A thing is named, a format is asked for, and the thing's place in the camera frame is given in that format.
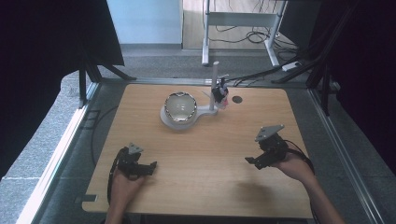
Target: light blue panel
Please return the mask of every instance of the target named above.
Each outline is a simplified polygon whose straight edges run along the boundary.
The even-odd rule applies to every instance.
[[[181,44],[181,0],[107,0],[120,44]]]

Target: wooden tabletop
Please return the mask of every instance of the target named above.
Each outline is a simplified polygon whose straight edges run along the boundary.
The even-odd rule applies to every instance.
[[[276,168],[258,170],[245,157],[260,156],[254,141],[262,126],[284,124],[279,131],[305,151],[287,94],[279,89],[229,88],[229,105],[194,126],[173,131],[160,119],[168,95],[191,94],[208,105],[209,87],[137,85],[126,87],[102,154],[87,189],[95,202],[89,212],[106,212],[107,179],[117,153],[129,143],[142,147],[141,164],[158,165],[128,212],[139,214],[311,218],[303,185]],[[242,103],[232,101],[242,97]]]

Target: white metal desk frame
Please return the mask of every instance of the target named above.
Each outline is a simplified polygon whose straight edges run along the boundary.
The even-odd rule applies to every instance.
[[[279,62],[273,50],[273,43],[276,32],[279,28],[280,20],[283,16],[287,1],[282,1],[282,5],[276,14],[268,13],[239,13],[239,12],[210,12],[210,0],[206,0],[205,10],[205,33],[202,46],[202,65],[209,65],[209,26],[256,26],[271,27],[270,38],[264,41],[273,66],[279,66]]]

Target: white stand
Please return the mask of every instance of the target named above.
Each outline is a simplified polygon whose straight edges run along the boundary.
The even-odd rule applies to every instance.
[[[271,63],[274,67],[279,66],[279,62],[274,53],[273,44],[274,39],[279,29],[280,21],[283,16],[287,1],[282,1],[282,5],[276,14],[266,13],[236,13],[236,12],[210,12],[210,0],[206,0],[205,10],[205,33],[202,46],[202,65],[209,65],[209,26],[256,26],[256,27],[271,27],[271,35],[268,40],[264,41],[265,47],[268,50]]]
[[[219,62],[213,63],[213,75],[212,75],[212,85],[210,89],[210,103],[209,105],[198,105],[196,110],[196,115],[194,118],[188,123],[176,124],[165,113],[165,106],[161,108],[160,117],[163,123],[173,130],[185,130],[189,129],[192,125],[194,125],[195,121],[198,120],[201,116],[204,115],[217,115],[219,109],[215,107],[215,96],[212,93],[212,90],[216,87],[216,82],[218,80],[218,65]]]

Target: bowl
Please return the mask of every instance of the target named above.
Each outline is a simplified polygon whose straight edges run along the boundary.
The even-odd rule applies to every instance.
[[[187,124],[194,120],[197,103],[189,93],[179,91],[168,96],[164,104],[166,117],[174,124]]]

